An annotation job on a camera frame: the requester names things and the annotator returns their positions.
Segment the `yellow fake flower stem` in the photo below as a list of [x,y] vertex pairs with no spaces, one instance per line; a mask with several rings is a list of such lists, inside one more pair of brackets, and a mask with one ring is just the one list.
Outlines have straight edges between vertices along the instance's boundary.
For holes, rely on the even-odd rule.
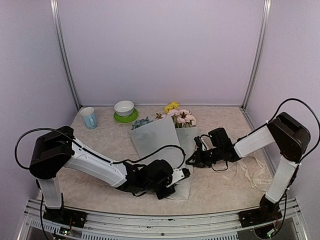
[[177,109],[180,106],[180,104],[177,101],[172,101],[168,105],[164,107],[164,112],[167,114],[169,111]]

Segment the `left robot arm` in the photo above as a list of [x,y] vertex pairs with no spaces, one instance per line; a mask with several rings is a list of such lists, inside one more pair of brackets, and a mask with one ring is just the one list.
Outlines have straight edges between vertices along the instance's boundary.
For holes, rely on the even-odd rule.
[[175,183],[185,177],[182,169],[164,159],[149,164],[114,162],[77,142],[71,127],[50,130],[36,140],[29,171],[42,192],[43,218],[70,228],[83,228],[87,213],[64,206],[57,177],[62,168],[83,172],[135,197],[154,192],[159,200],[175,193]]

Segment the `blue fake flower bunch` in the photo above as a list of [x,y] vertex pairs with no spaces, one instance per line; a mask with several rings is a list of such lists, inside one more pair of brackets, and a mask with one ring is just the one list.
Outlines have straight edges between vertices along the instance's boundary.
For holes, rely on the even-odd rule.
[[143,119],[139,119],[139,120],[136,120],[133,124],[132,124],[132,128],[131,130],[135,130],[137,128],[140,128],[144,125],[147,125],[149,123],[152,123],[153,120],[151,120],[149,117],[146,117],[146,118],[143,118]]

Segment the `pink fake flower bunch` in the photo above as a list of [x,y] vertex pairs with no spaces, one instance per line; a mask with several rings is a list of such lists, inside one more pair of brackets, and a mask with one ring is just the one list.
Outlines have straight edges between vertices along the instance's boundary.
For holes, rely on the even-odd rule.
[[156,113],[156,120],[171,117],[176,129],[196,127],[197,119],[186,109],[171,109],[167,113]]

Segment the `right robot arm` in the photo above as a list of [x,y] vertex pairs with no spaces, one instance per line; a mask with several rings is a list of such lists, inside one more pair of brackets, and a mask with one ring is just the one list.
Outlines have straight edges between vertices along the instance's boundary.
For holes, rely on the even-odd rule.
[[310,131],[286,112],[281,112],[257,129],[233,143],[223,127],[206,134],[212,148],[206,149],[201,136],[195,137],[195,152],[186,164],[197,168],[211,167],[219,161],[239,163],[243,158],[271,145],[277,148],[278,166],[272,182],[262,196],[259,206],[238,214],[243,228],[284,219],[280,202],[292,185],[302,158],[311,140]]

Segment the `cream printed ribbon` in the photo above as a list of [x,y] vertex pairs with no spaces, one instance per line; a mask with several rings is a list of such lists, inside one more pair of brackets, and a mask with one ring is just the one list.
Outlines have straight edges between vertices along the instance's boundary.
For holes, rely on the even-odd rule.
[[220,173],[225,180],[234,180],[240,175],[256,191],[266,192],[273,180],[263,156],[250,154],[237,162],[229,163],[229,169]]

